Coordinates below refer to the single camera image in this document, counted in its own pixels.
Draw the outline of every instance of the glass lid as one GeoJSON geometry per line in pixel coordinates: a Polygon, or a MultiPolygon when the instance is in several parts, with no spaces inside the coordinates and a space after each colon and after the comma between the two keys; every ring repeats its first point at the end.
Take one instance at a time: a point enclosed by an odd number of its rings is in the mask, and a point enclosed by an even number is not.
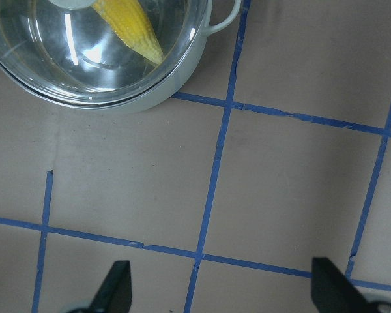
{"type": "Polygon", "coordinates": [[[50,101],[118,105],[180,63],[206,5],[207,0],[0,0],[0,67],[50,101]]]}

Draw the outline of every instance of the white lid knob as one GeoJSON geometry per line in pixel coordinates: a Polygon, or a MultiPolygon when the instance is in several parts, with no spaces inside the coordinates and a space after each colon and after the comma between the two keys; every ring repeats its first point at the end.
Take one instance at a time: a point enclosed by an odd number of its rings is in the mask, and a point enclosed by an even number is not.
{"type": "Polygon", "coordinates": [[[91,6],[96,0],[50,0],[54,5],[61,8],[76,10],[79,8],[87,8],[91,6]]]}

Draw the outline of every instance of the cooking pot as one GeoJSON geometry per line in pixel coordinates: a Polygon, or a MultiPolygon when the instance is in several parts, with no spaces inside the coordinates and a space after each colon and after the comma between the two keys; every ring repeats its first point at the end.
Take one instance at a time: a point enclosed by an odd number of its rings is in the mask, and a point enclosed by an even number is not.
{"type": "Polygon", "coordinates": [[[241,4],[234,0],[230,15],[210,26],[212,0],[115,0],[137,3],[147,31],[141,51],[128,41],[136,33],[123,34],[138,27],[135,16],[125,18],[132,10],[109,10],[111,1],[0,0],[0,67],[30,93],[62,106],[146,110],[181,88],[207,37],[228,26],[241,4]],[[149,41],[155,57],[145,54],[149,41]]]}

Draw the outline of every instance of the corn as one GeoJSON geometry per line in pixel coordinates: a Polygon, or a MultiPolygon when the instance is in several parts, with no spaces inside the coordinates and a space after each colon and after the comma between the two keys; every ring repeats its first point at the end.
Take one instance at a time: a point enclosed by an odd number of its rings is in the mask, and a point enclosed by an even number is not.
{"type": "Polygon", "coordinates": [[[97,0],[93,8],[130,49],[156,65],[162,62],[162,49],[138,0],[97,0]]]}

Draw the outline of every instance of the pot handle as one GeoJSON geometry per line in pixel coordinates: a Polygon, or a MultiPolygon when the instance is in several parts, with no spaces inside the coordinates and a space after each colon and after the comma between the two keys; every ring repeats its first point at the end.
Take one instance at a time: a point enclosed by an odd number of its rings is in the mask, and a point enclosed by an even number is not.
{"type": "MultiPolygon", "coordinates": [[[[237,14],[239,13],[240,6],[242,5],[242,0],[235,0],[235,4],[233,5],[233,10],[230,12],[230,15],[222,22],[214,26],[210,26],[207,24],[202,32],[204,36],[210,36],[211,34],[217,33],[218,31],[221,31],[223,28],[226,28],[233,20],[236,18],[237,14]]],[[[212,10],[212,0],[208,0],[207,2],[207,23],[210,22],[210,16],[211,16],[211,10],[212,10]]]]}

